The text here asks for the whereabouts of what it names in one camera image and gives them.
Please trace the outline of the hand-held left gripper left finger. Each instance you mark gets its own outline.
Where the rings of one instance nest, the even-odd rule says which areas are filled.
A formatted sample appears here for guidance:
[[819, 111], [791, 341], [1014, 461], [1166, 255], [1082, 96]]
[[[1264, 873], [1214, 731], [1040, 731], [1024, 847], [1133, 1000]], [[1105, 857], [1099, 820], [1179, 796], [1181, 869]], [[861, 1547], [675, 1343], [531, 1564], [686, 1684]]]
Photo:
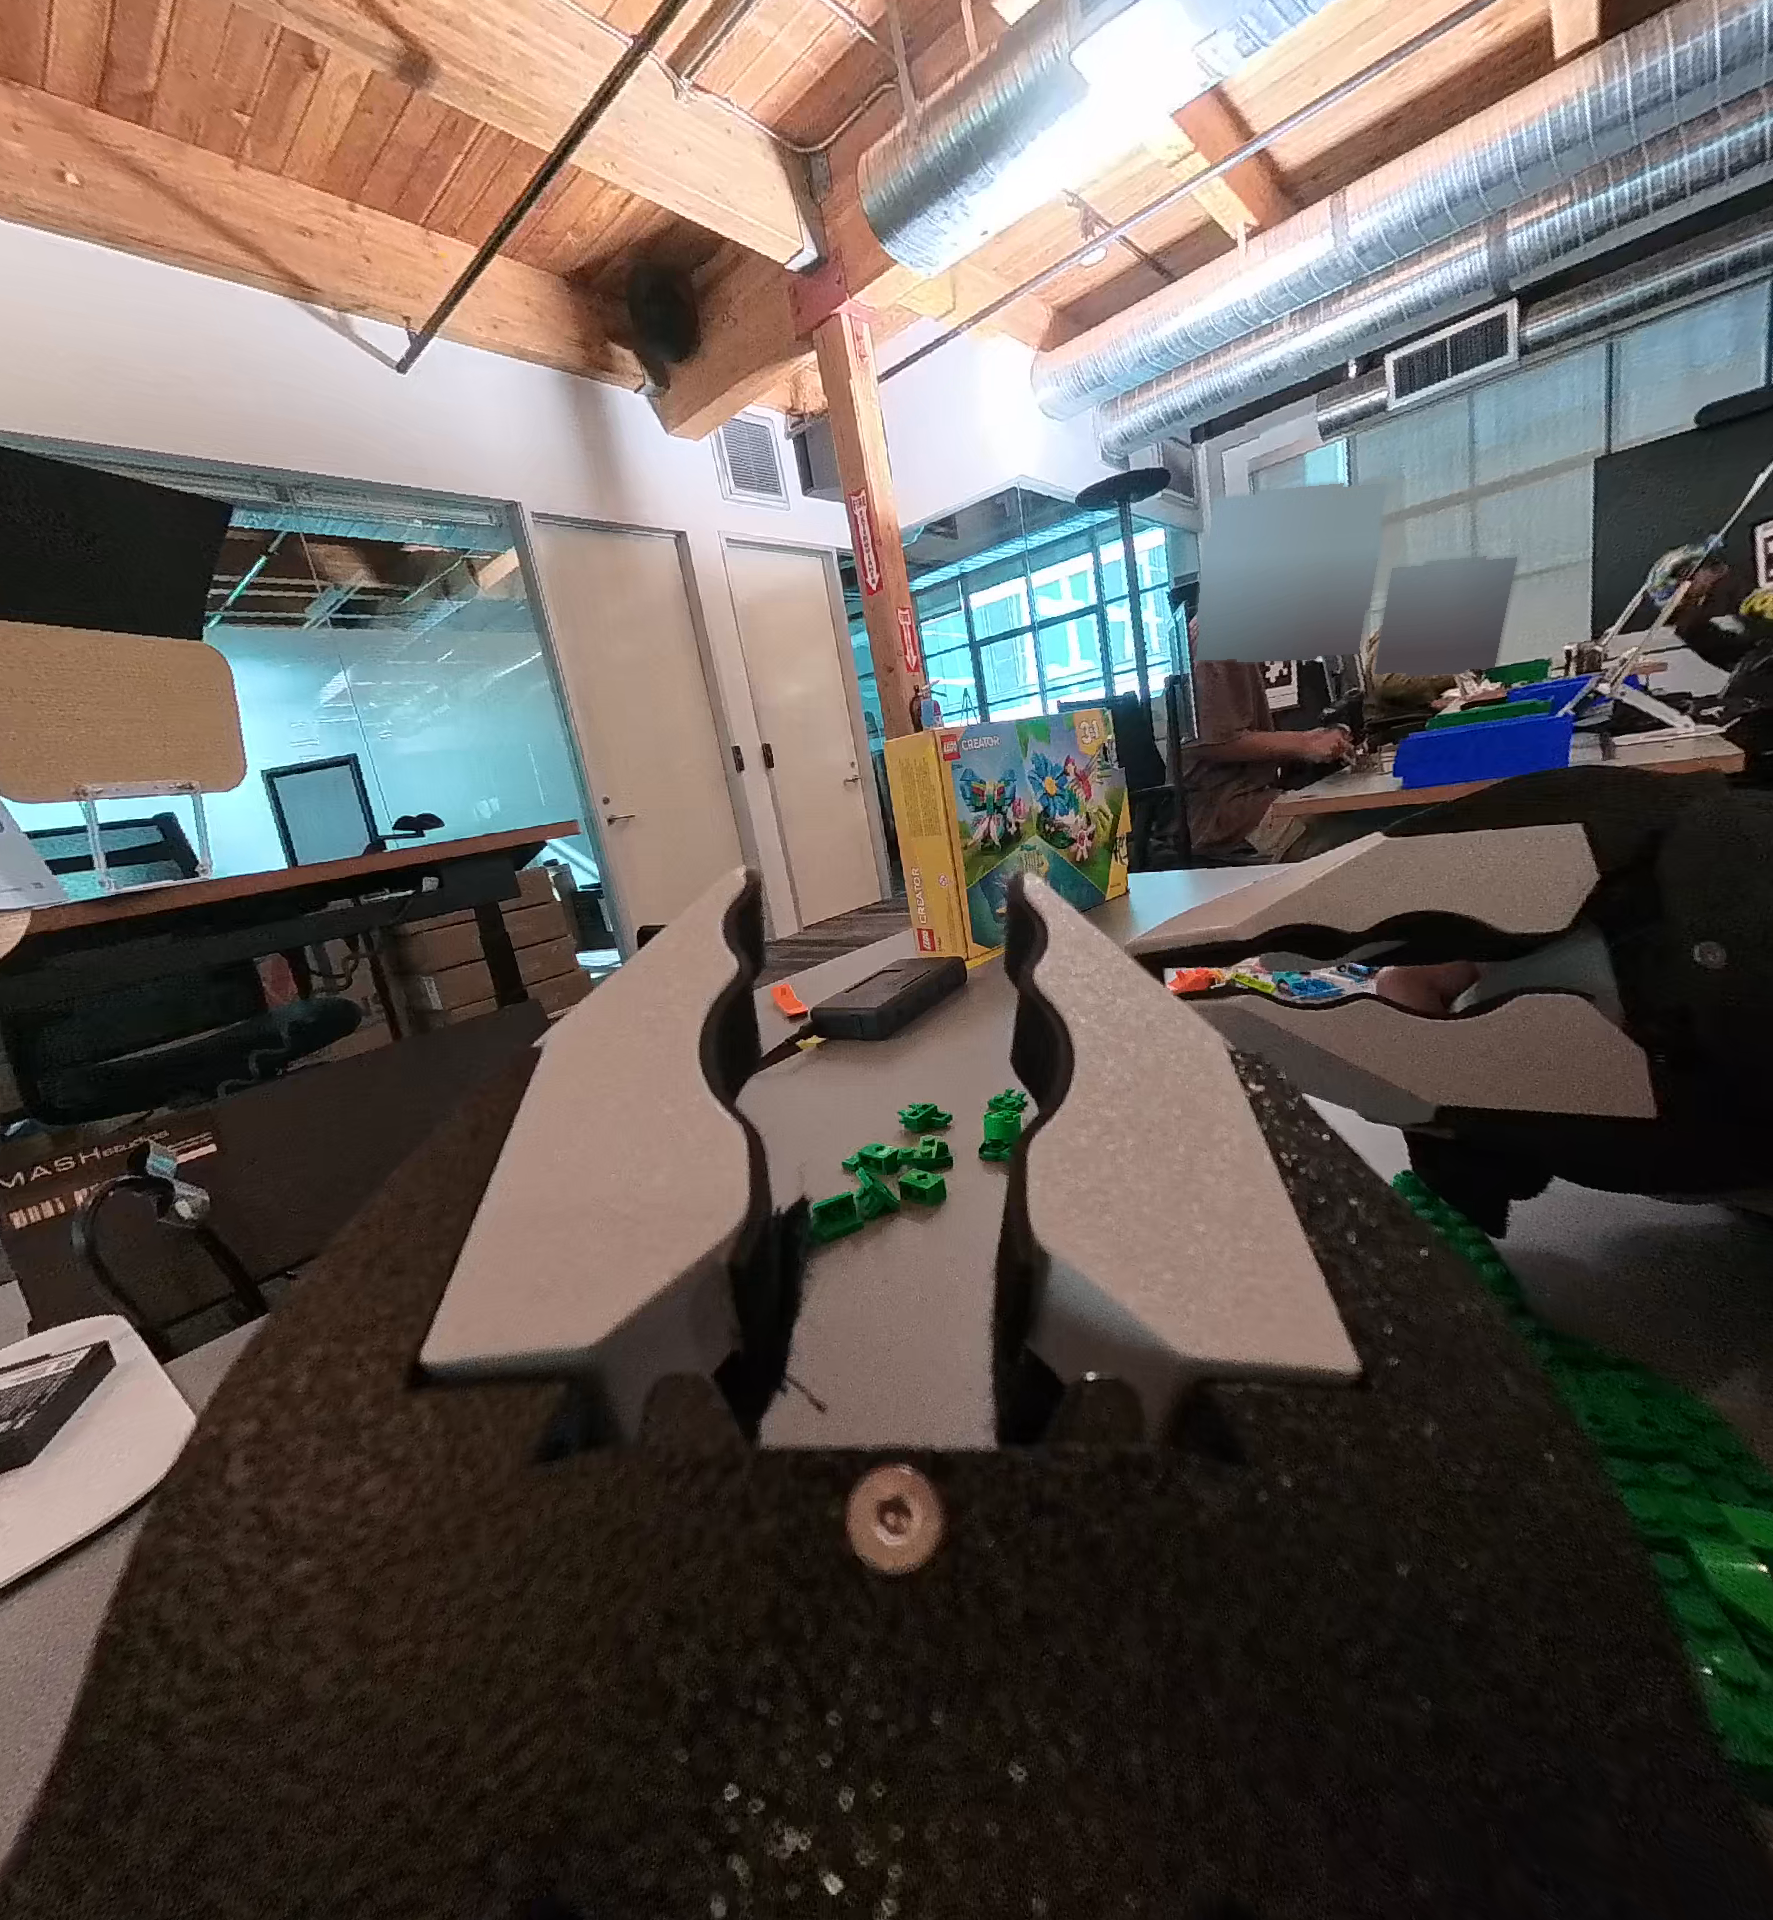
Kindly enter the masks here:
[[804, 1208], [778, 1208], [740, 1109], [764, 947], [761, 874], [730, 869], [554, 1023], [420, 1349], [428, 1384], [565, 1384], [602, 1444], [693, 1378], [758, 1440], [804, 1295]]

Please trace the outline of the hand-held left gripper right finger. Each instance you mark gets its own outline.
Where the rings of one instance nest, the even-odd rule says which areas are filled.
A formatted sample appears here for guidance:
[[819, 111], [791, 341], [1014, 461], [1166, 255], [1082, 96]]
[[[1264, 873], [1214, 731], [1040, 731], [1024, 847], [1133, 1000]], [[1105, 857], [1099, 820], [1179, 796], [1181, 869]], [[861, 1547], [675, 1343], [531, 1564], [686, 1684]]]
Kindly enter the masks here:
[[1352, 1389], [1342, 1323], [1221, 1038], [1040, 877], [1007, 891], [1030, 1118], [995, 1258], [995, 1435], [1034, 1447], [1086, 1384], [1168, 1440], [1210, 1386]]

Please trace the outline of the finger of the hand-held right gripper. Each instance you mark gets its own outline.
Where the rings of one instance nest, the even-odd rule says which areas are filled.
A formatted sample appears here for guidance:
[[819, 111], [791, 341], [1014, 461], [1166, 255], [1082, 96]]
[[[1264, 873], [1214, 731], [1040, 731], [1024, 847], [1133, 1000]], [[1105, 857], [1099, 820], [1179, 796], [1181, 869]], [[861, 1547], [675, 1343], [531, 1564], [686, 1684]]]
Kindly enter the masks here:
[[1156, 970], [1261, 954], [1503, 959], [1565, 937], [1600, 880], [1577, 823], [1374, 834], [1183, 911], [1128, 954]]
[[1523, 996], [1441, 1018], [1378, 996], [1295, 1005], [1224, 993], [1193, 1008], [1300, 1094], [1386, 1126], [1417, 1128], [1450, 1111], [1659, 1115], [1644, 1048], [1577, 996]]

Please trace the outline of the pile of colourful bricks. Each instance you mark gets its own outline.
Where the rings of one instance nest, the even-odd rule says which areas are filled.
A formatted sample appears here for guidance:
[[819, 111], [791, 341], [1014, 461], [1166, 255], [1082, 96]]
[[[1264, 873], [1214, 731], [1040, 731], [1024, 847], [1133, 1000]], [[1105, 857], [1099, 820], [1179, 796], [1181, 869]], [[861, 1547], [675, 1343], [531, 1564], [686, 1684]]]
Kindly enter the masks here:
[[1256, 963], [1237, 969], [1166, 969], [1168, 992], [1183, 1000], [1259, 997], [1288, 1008], [1326, 1008], [1372, 996], [1379, 970], [1365, 965], [1340, 965], [1307, 970], [1275, 970]]

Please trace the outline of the green round plate assembly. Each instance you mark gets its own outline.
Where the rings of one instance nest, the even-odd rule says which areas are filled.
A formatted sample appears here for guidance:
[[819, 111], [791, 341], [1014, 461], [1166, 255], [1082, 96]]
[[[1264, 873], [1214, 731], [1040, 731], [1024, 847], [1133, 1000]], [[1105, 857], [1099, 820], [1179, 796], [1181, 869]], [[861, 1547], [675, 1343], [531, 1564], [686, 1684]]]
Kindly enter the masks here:
[[1741, 1786], [1773, 1806], [1773, 1473], [1706, 1402], [1557, 1333], [1497, 1247], [1416, 1173], [1394, 1189], [1458, 1252], [1594, 1444]]

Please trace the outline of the long dark wood desk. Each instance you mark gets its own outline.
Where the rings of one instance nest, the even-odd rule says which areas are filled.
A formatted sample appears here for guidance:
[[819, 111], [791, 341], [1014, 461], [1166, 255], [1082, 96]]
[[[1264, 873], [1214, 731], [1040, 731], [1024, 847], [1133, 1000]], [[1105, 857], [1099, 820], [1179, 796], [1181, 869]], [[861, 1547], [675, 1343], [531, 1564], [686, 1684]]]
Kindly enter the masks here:
[[539, 867], [539, 852], [577, 829], [565, 822], [414, 839], [323, 867], [168, 880], [33, 910], [0, 954], [0, 1128], [48, 1128], [19, 1115], [15, 1062], [24, 1054], [33, 1067], [99, 1062], [311, 997], [351, 1000], [362, 1023], [301, 1067], [426, 1038], [404, 1030], [378, 935], [464, 910], [479, 916], [497, 1011], [533, 1004], [499, 904], [515, 899], [520, 873]]

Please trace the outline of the blue storage bin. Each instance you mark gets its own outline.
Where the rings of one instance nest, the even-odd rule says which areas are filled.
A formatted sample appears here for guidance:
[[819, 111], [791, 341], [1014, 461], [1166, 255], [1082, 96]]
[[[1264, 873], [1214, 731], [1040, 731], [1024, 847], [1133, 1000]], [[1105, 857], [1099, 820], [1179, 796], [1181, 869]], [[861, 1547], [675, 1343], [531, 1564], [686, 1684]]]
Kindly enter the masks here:
[[1545, 702], [1438, 715], [1402, 738], [1394, 776], [1404, 789], [1509, 781], [1571, 764], [1573, 715]]

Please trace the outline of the black hard case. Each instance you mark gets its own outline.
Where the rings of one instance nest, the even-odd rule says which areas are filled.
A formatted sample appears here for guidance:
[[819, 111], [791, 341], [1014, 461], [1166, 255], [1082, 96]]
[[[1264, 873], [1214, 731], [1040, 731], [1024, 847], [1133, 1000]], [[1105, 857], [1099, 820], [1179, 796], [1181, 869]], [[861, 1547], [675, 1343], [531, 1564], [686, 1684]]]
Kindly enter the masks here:
[[883, 1045], [938, 1010], [968, 983], [956, 956], [915, 956], [892, 963], [835, 992], [809, 1011], [821, 1043]]

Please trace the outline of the ceiling vent grille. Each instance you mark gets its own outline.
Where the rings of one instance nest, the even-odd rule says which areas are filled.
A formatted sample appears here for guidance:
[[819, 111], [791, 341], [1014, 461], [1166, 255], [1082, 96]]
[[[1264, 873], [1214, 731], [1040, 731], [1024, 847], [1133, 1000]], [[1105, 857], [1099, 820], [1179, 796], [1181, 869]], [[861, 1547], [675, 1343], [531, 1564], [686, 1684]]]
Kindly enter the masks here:
[[1519, 360], [1519, 303], [1502, 300], [1386, 355], [1389, 412], [1429, 403]]

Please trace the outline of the black battery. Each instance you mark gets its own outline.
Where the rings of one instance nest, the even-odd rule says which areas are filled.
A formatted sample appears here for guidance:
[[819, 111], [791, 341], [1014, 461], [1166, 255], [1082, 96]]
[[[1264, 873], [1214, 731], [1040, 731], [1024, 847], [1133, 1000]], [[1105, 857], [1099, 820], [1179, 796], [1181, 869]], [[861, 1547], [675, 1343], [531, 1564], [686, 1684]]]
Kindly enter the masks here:
[[0, 1476], [29, 1468], [110, 1379], [113, 1346], [87, 1346], [0, 1365]]

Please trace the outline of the long silver air ducts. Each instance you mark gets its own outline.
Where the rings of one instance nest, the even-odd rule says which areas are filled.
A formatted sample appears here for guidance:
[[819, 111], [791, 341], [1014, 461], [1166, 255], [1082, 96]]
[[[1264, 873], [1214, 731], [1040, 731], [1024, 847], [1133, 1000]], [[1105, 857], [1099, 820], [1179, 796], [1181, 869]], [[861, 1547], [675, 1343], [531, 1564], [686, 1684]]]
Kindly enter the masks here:
[[1675, 4], [1038, 354], [1034, 400], [1122, 461], [1278, 397], [1756, 169], [1769, 89], [1773, 2]]

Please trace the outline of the dark ceiling speaker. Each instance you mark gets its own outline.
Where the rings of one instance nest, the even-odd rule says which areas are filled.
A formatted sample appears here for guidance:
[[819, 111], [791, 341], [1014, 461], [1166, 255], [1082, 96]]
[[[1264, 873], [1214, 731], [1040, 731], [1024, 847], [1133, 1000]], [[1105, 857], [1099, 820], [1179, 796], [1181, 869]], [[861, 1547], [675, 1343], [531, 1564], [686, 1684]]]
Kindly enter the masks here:
[[690, 365], [702, 343], [702, 313], [693, 276], [666, 261], [635, 260], [626, 279], [626, 321], [644, 390], [647, 397], [666, 395], [672, 375]]

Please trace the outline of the black ceiling rod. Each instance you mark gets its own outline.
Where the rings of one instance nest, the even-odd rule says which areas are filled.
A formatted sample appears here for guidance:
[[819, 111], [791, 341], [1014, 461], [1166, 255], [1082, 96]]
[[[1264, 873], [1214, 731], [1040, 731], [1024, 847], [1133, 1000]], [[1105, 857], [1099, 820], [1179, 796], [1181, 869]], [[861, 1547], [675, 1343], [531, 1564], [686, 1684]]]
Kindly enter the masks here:
[[542, 160], [535, 174], [523, 185], [512, 204], [508, 204], [503, 216], [489, 232], [486, 239], [481, 243], [481, 250], [471, 255], [467, 268], [441, 294], [441, 300], [433, 307], [432, 315], [416, 330], [409, 331], [404, 349], [392, 365], [395, 373], [401, 377], [413, 373], [426, 349], [440, 338], [443, 326], [455, 315], [459, 304], [471, 299], [484, 272], [499, 260], [515, 232], [533, 213], [552, 182], [573, 160], [579, 157], [586, 138], [600, 125], [604, 114], [623, 96], [626, 89], [633, 82], [637, 71], [651, 59], [654, 53], [658, 53], [660, 42], [670, 36], [684, 9], [686, 2], [662, 2], [658, 4], [655, 13], [650, 14], [627, 49], [619, 53], [606, 73], [599, 80], [589, 101], [577, 111], [573, 123], [562, 133], [552, 152]]

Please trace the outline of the wooden post with red signs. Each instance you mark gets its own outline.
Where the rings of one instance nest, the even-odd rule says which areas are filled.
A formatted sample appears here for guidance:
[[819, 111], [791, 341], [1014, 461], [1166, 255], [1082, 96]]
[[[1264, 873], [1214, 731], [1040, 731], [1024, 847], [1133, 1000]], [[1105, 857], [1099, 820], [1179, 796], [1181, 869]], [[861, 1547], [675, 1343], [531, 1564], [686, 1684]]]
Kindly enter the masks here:
[[837, 261], [791, 282], [795, 331], [809, 338], [826, 393], [874, 685], [887, 738], [924, 731], [928, 677], [901, 540], [873, 313], [850, 299]]

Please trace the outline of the wide silver air duct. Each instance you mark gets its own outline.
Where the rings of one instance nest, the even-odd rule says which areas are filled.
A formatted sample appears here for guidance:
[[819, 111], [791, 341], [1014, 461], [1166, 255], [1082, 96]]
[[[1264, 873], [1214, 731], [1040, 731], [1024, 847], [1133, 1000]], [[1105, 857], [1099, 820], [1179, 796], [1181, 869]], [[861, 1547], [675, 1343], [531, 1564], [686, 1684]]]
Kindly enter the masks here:
[[1036, 4], [858, 162], [866, 226], [918, 276], [941, 276], [1137, 144], [1074, 56], [1119, 4]]

